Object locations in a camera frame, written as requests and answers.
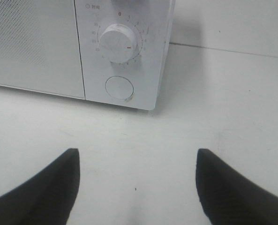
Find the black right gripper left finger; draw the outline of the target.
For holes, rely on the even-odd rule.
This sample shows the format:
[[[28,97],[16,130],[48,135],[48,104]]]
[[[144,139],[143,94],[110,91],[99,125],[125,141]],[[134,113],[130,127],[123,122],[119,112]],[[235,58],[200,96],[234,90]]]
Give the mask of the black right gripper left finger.
[[[0,196],[0,225],[65,225],[79,185],[79,150],[68,149],[35,176]]]

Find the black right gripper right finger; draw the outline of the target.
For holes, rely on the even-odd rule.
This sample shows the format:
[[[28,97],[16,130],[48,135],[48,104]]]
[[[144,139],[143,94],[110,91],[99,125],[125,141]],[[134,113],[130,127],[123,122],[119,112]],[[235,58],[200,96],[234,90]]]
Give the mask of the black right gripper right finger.
[[[195,171],[202,209],[213,225],[278,225],[278,196],[256,185],[208,149]]]

